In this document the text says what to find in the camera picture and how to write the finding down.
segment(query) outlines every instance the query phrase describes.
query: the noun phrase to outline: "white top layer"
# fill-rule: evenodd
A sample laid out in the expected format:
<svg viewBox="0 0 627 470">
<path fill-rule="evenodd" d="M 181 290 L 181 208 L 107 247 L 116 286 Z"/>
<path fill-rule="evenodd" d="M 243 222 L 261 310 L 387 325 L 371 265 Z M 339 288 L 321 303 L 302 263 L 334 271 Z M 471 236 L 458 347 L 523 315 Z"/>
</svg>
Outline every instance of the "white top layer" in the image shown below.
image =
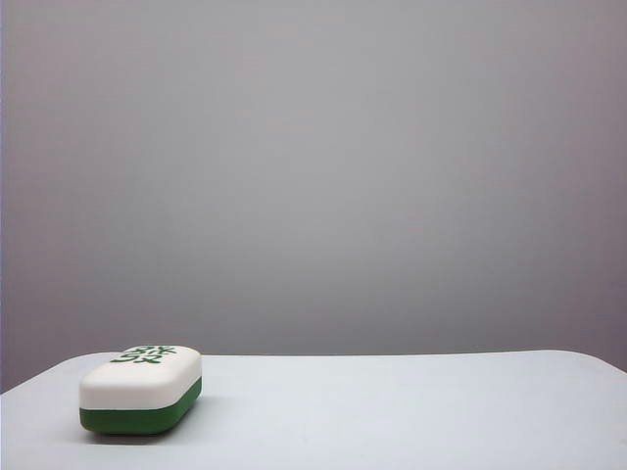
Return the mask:
<svg viewBox="0 0 627 470">
<path fill-rule="evenodd" d="M 80 382 L 84 409 L 156 409 L 176 403 L 201 376 L 201 357 L 184 346 L 138 346 Z"/>
</svg>

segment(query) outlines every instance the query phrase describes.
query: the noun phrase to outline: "white tabletop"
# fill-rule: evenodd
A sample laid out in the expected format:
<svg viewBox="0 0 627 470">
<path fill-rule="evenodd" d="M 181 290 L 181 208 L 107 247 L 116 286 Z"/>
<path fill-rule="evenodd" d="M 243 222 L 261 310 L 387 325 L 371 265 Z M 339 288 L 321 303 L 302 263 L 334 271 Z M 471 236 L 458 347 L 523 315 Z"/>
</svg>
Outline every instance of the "white tabletop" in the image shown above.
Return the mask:
<svg viewBox="0 0 627 470">
<path fill-rule="evenodd" d="M 203 356 L 171 431 L 98 436 L 62 362 L 2 396 L 2 468 L 627 469 L 627 374 L 576 352 Z"/>
</svg>

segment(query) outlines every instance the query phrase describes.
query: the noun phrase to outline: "eraser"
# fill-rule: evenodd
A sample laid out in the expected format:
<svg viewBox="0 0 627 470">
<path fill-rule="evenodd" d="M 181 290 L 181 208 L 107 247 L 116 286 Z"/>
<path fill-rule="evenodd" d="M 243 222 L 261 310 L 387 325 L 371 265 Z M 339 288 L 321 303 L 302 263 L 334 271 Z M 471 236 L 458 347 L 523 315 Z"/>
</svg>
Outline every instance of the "eraser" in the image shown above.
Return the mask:
<svg viewBox="0 0 627 470">
<path fill-rule="evenodd" d="M 138 346 L 80 382 L 80 424 L 104 434 L 157 434 L 200 395 L 200 354 L 184 346 Z"/>
</svg>

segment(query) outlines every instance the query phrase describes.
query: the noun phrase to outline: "gray backdrop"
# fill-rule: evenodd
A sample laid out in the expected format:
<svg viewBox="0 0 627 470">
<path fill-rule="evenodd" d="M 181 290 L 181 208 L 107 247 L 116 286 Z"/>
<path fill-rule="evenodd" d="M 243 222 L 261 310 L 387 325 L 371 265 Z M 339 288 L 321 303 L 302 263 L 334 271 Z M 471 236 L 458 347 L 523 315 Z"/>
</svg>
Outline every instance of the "gray backdrop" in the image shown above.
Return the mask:
<svg viewBox="0 0 627 470">
<path fill-rule="evenodd" d="M 4 15 L 5 390 L 146 343 L 627 368 L 627 2 Z"/>
</svg>

